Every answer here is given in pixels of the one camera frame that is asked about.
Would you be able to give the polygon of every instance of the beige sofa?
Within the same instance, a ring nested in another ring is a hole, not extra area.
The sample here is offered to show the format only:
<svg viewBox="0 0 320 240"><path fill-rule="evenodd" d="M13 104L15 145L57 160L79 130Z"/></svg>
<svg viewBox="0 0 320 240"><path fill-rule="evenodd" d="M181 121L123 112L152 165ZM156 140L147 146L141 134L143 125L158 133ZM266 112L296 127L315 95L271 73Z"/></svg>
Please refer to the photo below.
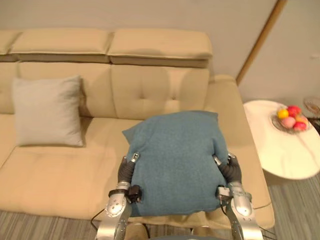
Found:
<svg viewBox="0 0 320 240"><path fill-rule="evenodd" d="M211 75L211 57L210 40L202 32L0 30L0 210L90 219L104 208L117 183L118 167L129 147L122 130L154 115L206 110L219 114L259 225L272 227L273 207L238 87L231 76ZM85 146L16 146L13 77L74 75L82 78L79 114ZM220 209L130 220L230 227Z"/></svg>

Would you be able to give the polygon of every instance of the glass bowl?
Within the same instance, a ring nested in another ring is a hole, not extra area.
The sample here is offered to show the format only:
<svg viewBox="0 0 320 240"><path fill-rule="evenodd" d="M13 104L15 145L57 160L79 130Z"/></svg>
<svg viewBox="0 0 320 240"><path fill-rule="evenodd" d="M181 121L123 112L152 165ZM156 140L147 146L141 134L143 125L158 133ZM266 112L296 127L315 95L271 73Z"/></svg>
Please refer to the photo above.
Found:
<svg viewBox="0 0 320 240"><path fill-rule="evenodd" d="M310 122L308 121L305 130L294 130L293 128L286 128L281 124L280 119L277 116L277 112L278 111L275 111L274 113L272 113L271 116L270 116L270 119L271 119L271 122L272 122L273 126L276 129L278 129L278 130L280 130L282 132L294 135L294 134L298 134L298 133L301 133L301 132L308 131L310 129L310 127L311 127L310 126Z"/></svg>

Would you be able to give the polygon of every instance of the sofa backrest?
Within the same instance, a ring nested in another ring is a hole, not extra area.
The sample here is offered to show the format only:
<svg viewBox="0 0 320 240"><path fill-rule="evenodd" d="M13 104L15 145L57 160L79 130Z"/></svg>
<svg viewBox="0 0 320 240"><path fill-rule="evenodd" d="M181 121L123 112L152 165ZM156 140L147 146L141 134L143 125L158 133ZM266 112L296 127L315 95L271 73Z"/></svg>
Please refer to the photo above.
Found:
<svg viewBox="0 0 320 240"><path fill-rule="evenodd" d="M14 113L11 94L14 76L32 81L80 75L79 111L85 117L144 120L154 115L204 107L209 81L206 66L212 56L209 39L204 33L122 29L119 34L117 31L113 34L100 29L82 31L81 28L10 33L14 33L11 38L7 37L11 42L12 38L17 39L15 43L5 43L5 50L0 53L0 114ZM92 38L86 37L86 42L83 36L88 34ZM134 36L146 42L151 39L151 43L146 44L148 48L141 48L138 41L128 46ZM81 39L73 46L70 41L78 38ZM4 62L10 57L20 61Z"/></svg>

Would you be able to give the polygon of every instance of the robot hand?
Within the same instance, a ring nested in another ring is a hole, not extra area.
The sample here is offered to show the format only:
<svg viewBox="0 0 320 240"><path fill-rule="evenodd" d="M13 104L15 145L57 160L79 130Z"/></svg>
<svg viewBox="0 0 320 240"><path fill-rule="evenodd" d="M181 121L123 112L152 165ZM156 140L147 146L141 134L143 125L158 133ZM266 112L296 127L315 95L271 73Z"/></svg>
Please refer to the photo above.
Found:
<svg viewBox="0 0 320 240"><path fill-rule="evenodd" d="M222 210L222 205L226 205L226 211L223 213L230 221L233 239L263 240L251 203L252 196L245 192L242 186L242 174L237 157L229 153L227 165L215 155L213 159L227 182L227 187L218 187L216 196L220 199Z"/></svg>
<svg viewBox="0 0 320 240"><path fill-rule="evenodd" d="M118 184L109 192L109 201L104 209L104 219L99 225L96 240L123 240L128 218L132 212L132 202L139 202L139 186L131 187L136 161L139 153L135 152L130 161L123 157L118 170Z"/></svg>
<svg viewBox="0 0 320 240"><path fill-rule="evenodd" d="M234 154L229 152L227 165L222 164L222 162L215 155L213 156L213 159L227 183L242 182L241 169L237 157Z"/></svg>

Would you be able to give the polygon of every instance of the gray pillow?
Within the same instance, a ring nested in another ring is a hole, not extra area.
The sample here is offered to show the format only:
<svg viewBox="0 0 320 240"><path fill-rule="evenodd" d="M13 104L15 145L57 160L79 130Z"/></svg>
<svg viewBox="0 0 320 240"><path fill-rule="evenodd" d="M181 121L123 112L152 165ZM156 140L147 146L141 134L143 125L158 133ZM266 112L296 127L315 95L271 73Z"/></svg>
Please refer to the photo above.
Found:
<svg viewBox="0 0 320 240"><path fill-rule="evenodd" d="M189 215L220 206L218 185L226 185L212 155L227 163L218 114L184 111L151 117L123 131L136 162L132 185L142 188L132 216Z"/></svg>
<svg viewBox="0 0 320 240"><path fill-rule="evenodd" d="M81 79L13 80L16 144L83 146L79 117Z"/></svg>

